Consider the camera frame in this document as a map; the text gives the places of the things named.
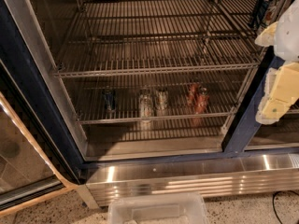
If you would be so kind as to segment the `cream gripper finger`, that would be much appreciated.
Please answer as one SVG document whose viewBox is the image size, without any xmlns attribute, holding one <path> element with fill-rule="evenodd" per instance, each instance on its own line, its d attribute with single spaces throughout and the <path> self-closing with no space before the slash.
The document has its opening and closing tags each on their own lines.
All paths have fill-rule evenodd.
<svg viewBox="0 0 299 224">
<path fill-rule="evenodd" d="M 279 121 L 299 99 L 299 63 L 285 62 L 279 69 L 270 68 L 263 91 L 256 121 L 270 125 Z"/>
<path fill-rule="evenodd" d="M 275 34 L 278 22 L 274 22 L 265 28 L 255 39 L 255 44 L 260 47 L 269 47 L 275 45 Z"/>
</svg>

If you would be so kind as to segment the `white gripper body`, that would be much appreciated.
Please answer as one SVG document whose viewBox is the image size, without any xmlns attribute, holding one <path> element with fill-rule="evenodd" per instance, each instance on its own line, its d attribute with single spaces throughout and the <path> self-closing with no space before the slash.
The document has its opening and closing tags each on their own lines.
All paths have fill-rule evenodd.
<svg viewBox="0 0 299 224">
<path fill-rule="evenodd" d="M 294 0 L 278 20 L 274 52 L 285 61 L 299 61 L 299 0 Z"/>
</svg>

